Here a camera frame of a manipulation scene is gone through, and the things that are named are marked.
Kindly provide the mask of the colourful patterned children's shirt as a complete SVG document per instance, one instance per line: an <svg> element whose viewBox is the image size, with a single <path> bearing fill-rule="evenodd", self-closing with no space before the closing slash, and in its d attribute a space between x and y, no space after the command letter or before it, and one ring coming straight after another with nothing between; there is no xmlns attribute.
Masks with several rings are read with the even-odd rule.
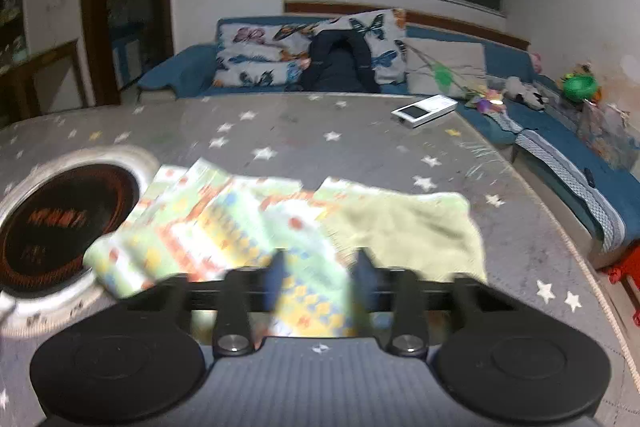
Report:
<svg viewBox="0 0 640 427"><path fill-rule="evenodd" d="M359 249L381 268L448 282L484 280L485 251L468 200L409 195L329 178L307 191L292 179L247 178L206 160L164 166L125 222L97 239L84 263L119 298L184 273L216 281L285 252L282 293L264 335L342 337L363 314L350 295Z"/></svg>

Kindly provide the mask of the white rectangular device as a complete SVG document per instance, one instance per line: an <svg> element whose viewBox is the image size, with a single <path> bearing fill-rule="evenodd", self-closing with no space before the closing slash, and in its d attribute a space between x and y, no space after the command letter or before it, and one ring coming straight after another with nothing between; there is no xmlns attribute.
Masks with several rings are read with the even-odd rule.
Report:
<svg viewBox="0 0 640 427"><path fill-rule="evenodd" d="M448 96L436 94L393 110L392 116L404 126L414 129L452 113L458 103Z"/></svg>

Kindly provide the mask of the dark navy backpack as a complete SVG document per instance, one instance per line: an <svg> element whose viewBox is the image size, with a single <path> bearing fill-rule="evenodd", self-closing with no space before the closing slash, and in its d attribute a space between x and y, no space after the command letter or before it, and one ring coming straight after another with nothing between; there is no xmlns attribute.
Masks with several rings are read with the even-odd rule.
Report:
<svg viewBox="0 0 640 427"><path fill-rule="evenodd" d="M369 46L354 30L320 31L311 40L309 64L298 84L309 92L381 92Z"/></svg>

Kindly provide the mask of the beige cushion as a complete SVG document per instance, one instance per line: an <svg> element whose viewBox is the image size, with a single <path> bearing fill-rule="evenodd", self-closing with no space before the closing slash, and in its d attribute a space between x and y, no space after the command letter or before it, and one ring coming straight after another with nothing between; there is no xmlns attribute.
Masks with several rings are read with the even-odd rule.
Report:
<svg viewBox="0 0 640 427"><path fill-rule="evenodd" d="M465 100L487 87L484 46L405 38L408 90L412 94L442 94Z"/></svg>

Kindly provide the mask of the butterfly print pillow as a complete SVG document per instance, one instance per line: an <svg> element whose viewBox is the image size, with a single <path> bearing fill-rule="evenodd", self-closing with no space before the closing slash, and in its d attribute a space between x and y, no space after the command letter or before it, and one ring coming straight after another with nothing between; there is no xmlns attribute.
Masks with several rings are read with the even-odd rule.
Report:
<svg viewBox="0 0 640 427"><path fill-rule="evenodd" d="M344 15L315 23L222 23L213 86L278 87L299 80L311 62L315 38L352 31L368 49L377 84L400 83L406 75L406 11L388 9Z"/></svg>

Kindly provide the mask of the round black induction cooker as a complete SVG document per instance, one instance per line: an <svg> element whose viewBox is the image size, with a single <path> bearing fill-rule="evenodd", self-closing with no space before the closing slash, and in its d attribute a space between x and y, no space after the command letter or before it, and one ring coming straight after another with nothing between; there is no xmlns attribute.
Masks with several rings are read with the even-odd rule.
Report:
<svg viewBox="0 0 640 427"><path fill-rule="evenodd" d="M140 147L91 147L11 188L1 203L2 336L55 331L101 298L85 251L124 223L158 168Z"/></svg>

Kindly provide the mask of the black white plush toy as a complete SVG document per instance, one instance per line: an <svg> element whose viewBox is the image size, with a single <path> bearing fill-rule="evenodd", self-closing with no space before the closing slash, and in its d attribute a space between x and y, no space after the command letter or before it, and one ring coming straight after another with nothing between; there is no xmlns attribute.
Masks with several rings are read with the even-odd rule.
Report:
<svg viewBox="0 0 640 427"><path fill-rule="evenodd" d="M526 105L530 109L540 112L548 103L548 98L543 96L531 83L522 83L516 76L506 78L504 94L513 101Z"/></svg>

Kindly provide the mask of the blue sofa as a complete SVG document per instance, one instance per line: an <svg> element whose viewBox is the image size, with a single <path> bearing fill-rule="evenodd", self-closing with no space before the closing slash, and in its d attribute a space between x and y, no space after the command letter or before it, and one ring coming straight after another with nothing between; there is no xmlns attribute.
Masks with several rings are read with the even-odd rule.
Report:
<svg viewBox="0 0 640 427"><path fill-rule="evenodd" d="M160 65L146 72L139 87L142 92L169 91L175 98L198 98L204 95L265 94L298 92L308 95L356 94L368 98L388 96L398 107L428 98L431 95L412 94L408 90L407 72L400 83L384 84L381 92L309 92L296 80L278 87L216 88L219 26L222 23L315 23L328 18L292 16L258 16L223 18L217 24L213 40L188 46ZM475 42L484 46L486 64L485 90L474 93L458 103L454 112L461 114L480 134L496 144L497 133L506 135L506 144L533 159L535 168L552 192L570 207L572 213L600 239L602 253L618 253L639 238L639 182L622 165L601 157L602 148L612 144L603 134L593 146L586 144L590 131L581 127L567 128L549 114L548 108L537 112L526 105L509 100L504 94L506 78L516 76L523 83L533 84L538 91L544 87L535 74L529 57L522 51L501 44L480 41L462 35L445 34L433 29L416 29L407 25L406 38L434 39L451 42Z"/></svg>

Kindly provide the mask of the red plastic stool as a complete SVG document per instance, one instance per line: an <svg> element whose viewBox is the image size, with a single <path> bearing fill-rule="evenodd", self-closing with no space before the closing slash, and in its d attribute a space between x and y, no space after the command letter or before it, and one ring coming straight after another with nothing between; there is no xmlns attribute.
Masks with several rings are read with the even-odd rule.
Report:
<svg viewBox="0 0 640 427"><path fill-rule="evenodd" d="M623 285L631 304L634 306L632 321L637 327L640 326L639 251L639 242L635 241L626 249L623 256L606 270L611 284L621 283Z"/></svg>

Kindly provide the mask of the green round toy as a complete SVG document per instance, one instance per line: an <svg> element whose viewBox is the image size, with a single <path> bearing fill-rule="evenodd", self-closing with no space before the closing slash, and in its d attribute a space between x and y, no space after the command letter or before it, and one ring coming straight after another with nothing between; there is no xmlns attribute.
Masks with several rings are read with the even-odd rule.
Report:
<svg viewBox="0 0 640 427"><path fill-rule="evenodd" d="M563 80L565 98L576 103L592 100L598 89L597 80L590 74L568 74Z"/></svg>

